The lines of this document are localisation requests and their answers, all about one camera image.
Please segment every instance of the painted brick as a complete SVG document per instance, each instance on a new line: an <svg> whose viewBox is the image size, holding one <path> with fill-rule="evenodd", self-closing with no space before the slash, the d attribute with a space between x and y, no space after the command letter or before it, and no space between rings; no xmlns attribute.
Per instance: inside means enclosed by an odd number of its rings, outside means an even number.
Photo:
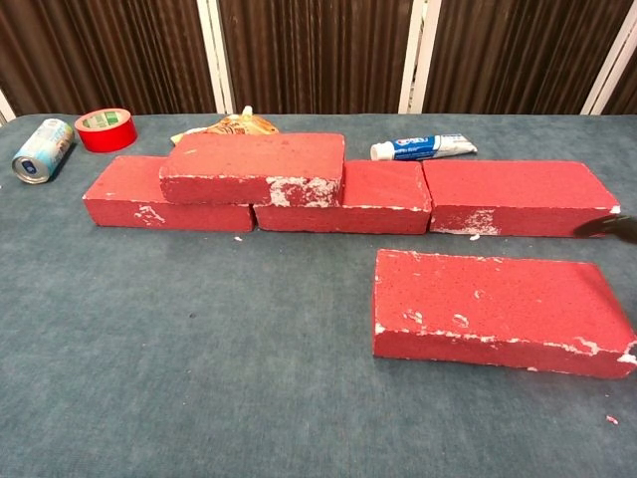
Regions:
<svg viewBox="0 0 637 478"><path fill-rule="evenodd" d="M593 264L380 250L373 353L601 378L637 367L637 337Z"/></svg>
<svg viewBox="0 0 637 478"><path fill-rule="evenodd" d="M255 206L262 229L366 234L424 234L430 211L419 163L368 160L345 163L340 206Z"/></svg>
<svg viewBox="0 0 637 478"><path fill-rule="evenodd" d="M344 137L335 133L186 135L159 172L173 203L336 205Z"/></svg>
<svg viewBox="0 0 637 478"><path fill-rule="evenodd" d="M573 236L619 202L575 161L424 161L430 230L454 234Z"/></svg>
<svg viewBox="0 0 637 478"><path fill-rule="evenodd" d="M247 232L254 216L247 205L170 204L159 189L165 157L118 156L83 199L99 226Z"/></svg>

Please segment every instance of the toothpaste tube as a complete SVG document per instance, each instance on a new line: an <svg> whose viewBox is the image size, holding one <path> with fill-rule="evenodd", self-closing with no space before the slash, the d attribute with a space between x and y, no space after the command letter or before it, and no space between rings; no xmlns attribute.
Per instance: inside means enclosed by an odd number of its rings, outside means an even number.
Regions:
<svg viewBox="0 0 637 478"><path fill-rule="evenodd" d="M374 144L369 154L374 161L417 161L428 157L455 156L478 149L461 134L436 134Z"/></svg>

